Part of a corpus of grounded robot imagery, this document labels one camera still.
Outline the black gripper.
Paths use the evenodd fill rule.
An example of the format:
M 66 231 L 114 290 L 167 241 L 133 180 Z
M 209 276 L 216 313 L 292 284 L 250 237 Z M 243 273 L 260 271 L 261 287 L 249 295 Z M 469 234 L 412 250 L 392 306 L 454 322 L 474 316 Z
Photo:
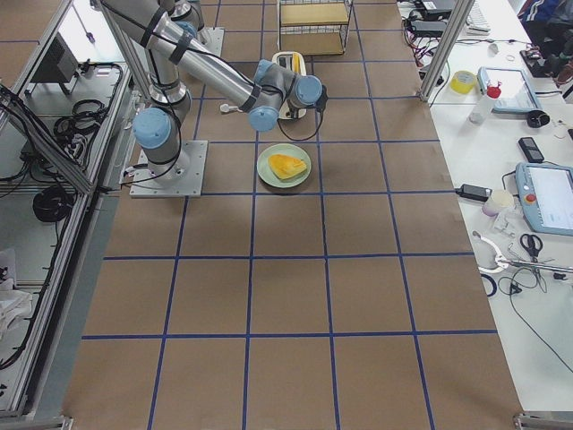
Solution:
M 308 110 L 316 110 L 320 115 L 326 110 L 328 103 L 327 87 L 321 86 L 319 96 L 311 104 L 305 104 L 303 107 L 297 107 L 292 101 L 287 102 L 286 119 L 301 119 L 306 115 Z

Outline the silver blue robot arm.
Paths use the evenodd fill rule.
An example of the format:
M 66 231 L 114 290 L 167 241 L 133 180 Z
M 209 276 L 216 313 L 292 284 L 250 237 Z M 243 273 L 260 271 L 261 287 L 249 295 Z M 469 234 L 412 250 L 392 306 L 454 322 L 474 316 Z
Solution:
M 137 186 L 166 188 L 187 173 L 190 158 L 184 152 L 181 123 L 191 96 L 179 78 L 181 70 L 234 102 L 257 132 L 272 130 L 283 106 L 319 112 L 326 107 L 326 87 L 313 75 L 261 60 L 254 78 L 246 78 L 204 47 L 192 26 L 173 20 L 173 4 L 104 1 L 101 5 L 111 21 L 145 49 L 150 68 L 152 105 L 133 122 L 150 177 L 136 181 Z

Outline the second robot arm rear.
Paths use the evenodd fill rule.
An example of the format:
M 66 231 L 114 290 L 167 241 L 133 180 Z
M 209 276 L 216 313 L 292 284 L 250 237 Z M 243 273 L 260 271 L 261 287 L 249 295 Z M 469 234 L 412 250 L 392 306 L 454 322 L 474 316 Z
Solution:
M 200 1 L 159 0 L 158 4 L 167 11 L 172 22 L 191 32 L 200 43 L 206 41 L 201 34 L 204 19 Z

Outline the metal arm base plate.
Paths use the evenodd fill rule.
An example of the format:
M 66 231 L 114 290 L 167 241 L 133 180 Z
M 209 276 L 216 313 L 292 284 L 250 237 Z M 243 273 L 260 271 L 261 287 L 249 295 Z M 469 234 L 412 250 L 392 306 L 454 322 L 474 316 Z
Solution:
M 132 198 L 200 197 L 209 142 L 184 141 L 182 154 L 175 167 L 159 179 L 147 168 L 137 169 L 129 195 Z

